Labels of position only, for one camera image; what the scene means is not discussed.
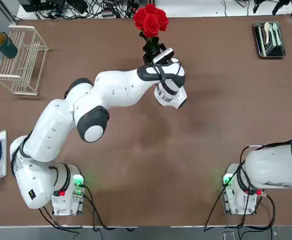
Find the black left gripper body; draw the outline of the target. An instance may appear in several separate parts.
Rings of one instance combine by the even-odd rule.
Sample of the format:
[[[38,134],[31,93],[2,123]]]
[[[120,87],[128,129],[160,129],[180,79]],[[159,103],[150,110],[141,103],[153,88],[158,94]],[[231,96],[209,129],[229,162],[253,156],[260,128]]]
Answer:
[[[156,46],[156,56],[161,54],[162,52],[164,52],[167,48],[165,47],[165,45],[163,43],[159,43]]]

